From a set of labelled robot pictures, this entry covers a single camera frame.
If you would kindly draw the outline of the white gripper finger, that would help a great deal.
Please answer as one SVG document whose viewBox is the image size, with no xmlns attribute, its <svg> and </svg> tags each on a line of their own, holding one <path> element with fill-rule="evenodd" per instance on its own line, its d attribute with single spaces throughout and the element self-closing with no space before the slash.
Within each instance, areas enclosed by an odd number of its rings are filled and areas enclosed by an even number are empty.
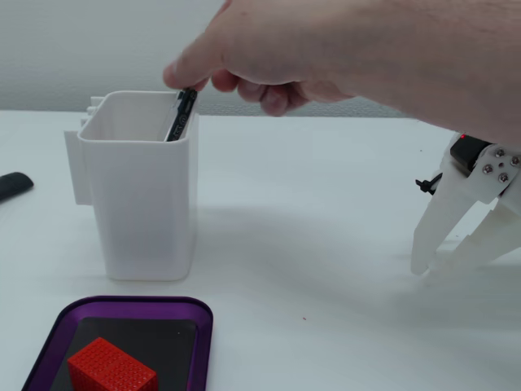
<svg viewBox="0 0 521 391">
<path fill-rule="evenodd" d="M 435 194 L 414 231 L 410 269 L 415 275 L 427 271 L 438 247 L 476 202 L 489 202 L 487 174 L 479 171 L 465 177 L 450 162 L 440 166 L 440 174 Z"/>
<path fill-rule="evenodd" d="M 443 261 L 435 255 L 428 272 L 433 283 L 459 277 L 520 249 L 520 153 L 492 144 L 472 173 L 479 171 L 489 176 L 489 202 L 475 204 L 497 204 Z"/>
</svg>

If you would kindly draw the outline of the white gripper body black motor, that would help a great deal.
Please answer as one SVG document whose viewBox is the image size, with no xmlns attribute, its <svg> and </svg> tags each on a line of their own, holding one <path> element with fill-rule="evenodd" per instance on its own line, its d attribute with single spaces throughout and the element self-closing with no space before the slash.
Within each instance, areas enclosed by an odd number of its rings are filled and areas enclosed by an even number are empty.
<svg viewBox="0 0 521 391">
<path fill-rule="evenodd" d="M 444 167 L 455 168 L 465 178 L 468 178 L 477 162 L 482 156 L 482 152 L 492 144 L 472 137 L 468 134 L 456 133 L 445 148 L 438 175 L 442 175 Z"/>
</svg>

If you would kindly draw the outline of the bare human hand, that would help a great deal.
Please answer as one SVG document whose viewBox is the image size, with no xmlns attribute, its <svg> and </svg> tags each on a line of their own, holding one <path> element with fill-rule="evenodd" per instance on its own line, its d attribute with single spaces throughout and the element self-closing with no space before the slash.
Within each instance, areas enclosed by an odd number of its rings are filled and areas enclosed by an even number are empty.
<svg viewBox="0 0 521 391">
<path fill-rule="evenodd" d="M 396 50 L 409 11 L 404 1 L 226 1 L 163 80 L 237 91 L 270 116 L 357 96 L 417 115 Z"/>
</svg>

